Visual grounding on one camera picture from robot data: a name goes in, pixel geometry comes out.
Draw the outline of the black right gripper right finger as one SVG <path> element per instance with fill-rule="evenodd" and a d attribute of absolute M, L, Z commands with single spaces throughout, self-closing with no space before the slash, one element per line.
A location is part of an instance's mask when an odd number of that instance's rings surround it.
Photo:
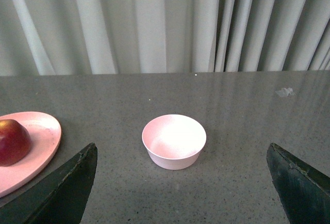
<path fill-rule="evenodd" d="M 266 160 L 289 222 L 329 223 L 329 177 L 275 143 Z"/>

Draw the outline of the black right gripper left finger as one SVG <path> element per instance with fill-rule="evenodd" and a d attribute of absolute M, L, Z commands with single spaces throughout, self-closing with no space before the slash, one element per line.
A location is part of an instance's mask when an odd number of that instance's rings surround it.
<path fill-rule="evenodd" d="M 1 207 L 1 223 L 80 223 L 97 167 L 94 143 Z"/>

